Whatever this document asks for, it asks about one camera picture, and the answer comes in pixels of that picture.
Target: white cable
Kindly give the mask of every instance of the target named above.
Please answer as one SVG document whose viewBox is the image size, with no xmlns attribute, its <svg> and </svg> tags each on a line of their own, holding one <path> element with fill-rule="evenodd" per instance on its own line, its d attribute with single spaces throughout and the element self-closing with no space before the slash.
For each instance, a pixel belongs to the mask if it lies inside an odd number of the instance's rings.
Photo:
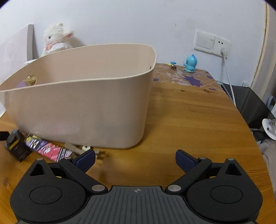
<svg viewBox="0 0 276 224">
<path fill-rule="evenodd" d="M 232 93 L 233 103 L 234 103 L 235 107 L 237 107 L 237 106 L 236 106 L 236 100 L 235 100 L 234 92 L 233 92 L 233 88 L 232 88 L 232 85 L 231 85 L 231 82 L 230 82 L 230 78 L 229 78 L 229 75 L 228 75 L 227 65 L 226 65 L 227 50 L 225 51 L 225 48 L 222 47 L 222 48 L 221 48 L 221 53 L 222 53 L 222 56 L 223 56 L 223 59 L 224 59 L 225 70 L 226 70 L 226 74 L 227 74 L 229 86 L 230 86 L 231 93 Z"/>
</svg>

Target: wall socket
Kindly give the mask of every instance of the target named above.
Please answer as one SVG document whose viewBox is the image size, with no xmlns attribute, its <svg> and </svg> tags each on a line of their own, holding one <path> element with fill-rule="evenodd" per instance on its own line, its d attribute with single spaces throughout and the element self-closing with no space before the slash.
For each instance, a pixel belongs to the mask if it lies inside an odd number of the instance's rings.
<svg viewBox="0 0 276 224">
<path fill-rule="evenodd" d="M 222 37 L 215 36 L 215 43 L 214 43 L 214 48 L 213 48 L 212 54 L 215 54 L 215 55 L 218 55 L 218 56 L 222 57 L 222 55 L 221 55 L 221 48 L 222 47 L 227 49 L 228 54 L 229 54 L 230 41 L 226 40 Z"/>
<path fill-rule="evenodd" d="M 211 33 L 206 33 L 200 30 L 196 31 L 194 49 L 222 57 L 222 47 L 224 47 L 229 53 L 230 41 Z"/>
</svg>

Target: white stuffed animal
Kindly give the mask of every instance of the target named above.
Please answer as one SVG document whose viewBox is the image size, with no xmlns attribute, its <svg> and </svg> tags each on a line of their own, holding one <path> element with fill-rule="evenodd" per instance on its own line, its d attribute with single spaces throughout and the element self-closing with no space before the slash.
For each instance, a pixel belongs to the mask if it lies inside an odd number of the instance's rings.
<svg viewBox="0 0 276 224">
<path fill-rule="evenodd" d="M 50 25 L 43 35 L 44 50 L 41 57 L 57 51 L 73 48 L 67 41 L 72 36 L 73 31 L 64 30 L 62 23 Z"/>
</svg>

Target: white wall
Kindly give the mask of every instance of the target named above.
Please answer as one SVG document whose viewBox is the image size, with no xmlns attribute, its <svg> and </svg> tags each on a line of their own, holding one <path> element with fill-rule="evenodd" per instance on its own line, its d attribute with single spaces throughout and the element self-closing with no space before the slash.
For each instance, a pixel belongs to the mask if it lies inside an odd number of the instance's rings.
<svg viewBox="0 0 276 224">
<path fill-rule="evenodd" d="M 222 58 L 193 49 L 195 30 L 231 41 L 228 70 L 232 84 L 252 83 L 265 27 L 263 0 L 10 0 L 0 9 L 0 43 L 34 24 L 37 51 L 52 23 L 75 31 L 81 44 L 143 43 L 154 47 L 158 62 L 182 64 L 191 54 L 197 68 L 228 82 Z"/>
</svg>

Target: blue gripper pad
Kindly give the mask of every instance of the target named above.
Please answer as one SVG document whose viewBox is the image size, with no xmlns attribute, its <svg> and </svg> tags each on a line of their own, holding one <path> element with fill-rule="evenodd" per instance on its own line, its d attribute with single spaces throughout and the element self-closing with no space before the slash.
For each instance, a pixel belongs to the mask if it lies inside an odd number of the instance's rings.
<svg viewBox="0 0 276 224">
<path fill-rule="evenodd" d="M 90 149 L 74 159 L 73 164 L 83 172 L 87 172 L 95 163 L 95 151 Z"/>
<path fill-rule="evenodd" d="M 196 166 L 195 161 L 190 159 L 179 150 L 175 153 L 175 162 L 185 173 L 189 172 Z"/>
</svg>

